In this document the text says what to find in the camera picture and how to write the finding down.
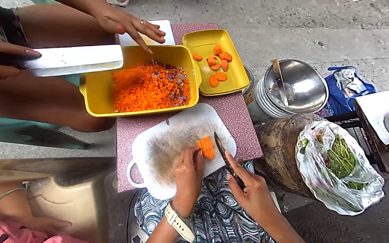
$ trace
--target knee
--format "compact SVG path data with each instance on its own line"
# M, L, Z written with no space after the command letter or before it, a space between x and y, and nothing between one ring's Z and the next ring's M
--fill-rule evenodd
M115 124L116 118L89 116L81 121L73 130L80 132L99 132L111 129Z

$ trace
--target white watch strap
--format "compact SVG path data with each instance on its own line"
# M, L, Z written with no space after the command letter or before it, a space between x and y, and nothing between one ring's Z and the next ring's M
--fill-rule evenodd
M178 213L173 210L171 202L166 206L165 215L168 223L175 228L184 240L187 240L188 242L193 242L195 240L192 230L184 223L184 221L182 221Z

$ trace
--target white cutting board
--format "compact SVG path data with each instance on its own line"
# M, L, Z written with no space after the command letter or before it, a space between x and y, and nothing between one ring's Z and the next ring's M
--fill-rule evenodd
M182 151L197 146L197 141L207 135L212 139L216 156L205 159L204 177L225 165L214 141L217 132L222 144L231 155L236 154L236 143L214 108L205 103L184 110L139 134L133 142L133 160L127 168L128 181L135 187L146 187L160 200L175 196L174 169ZM131 168L137 164L143 183L131 178Z
M170 21L165 20L154 20L149 21L151 24L160 25L160 30L165 32L165 43L162 45L175 45L175 39L173 38L172 28L170 27ZM119 36L120 46L133 46L138 45L127 33ZM144 34L140 34L147 45L161 45L159 42L150 39Z

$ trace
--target pink clothing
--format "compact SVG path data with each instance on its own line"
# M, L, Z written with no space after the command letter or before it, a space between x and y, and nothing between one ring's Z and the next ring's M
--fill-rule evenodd
M0 220L0 243L86 243L66 235L53 236L48 239L42 232L32 231L21 224Z

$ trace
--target plastic bag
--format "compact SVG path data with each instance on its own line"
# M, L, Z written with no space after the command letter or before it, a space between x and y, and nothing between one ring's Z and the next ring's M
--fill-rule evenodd
M327 151L332 148L336 135L344 139L355 158L354 169L341 179L327 168L332 158ZM339 214L360 214L384 196L384 179L370 165L357 141L337 124L315 121L307 125L298 137L295 157L303 180L314 196ZM362 188L350 189L346 184Z

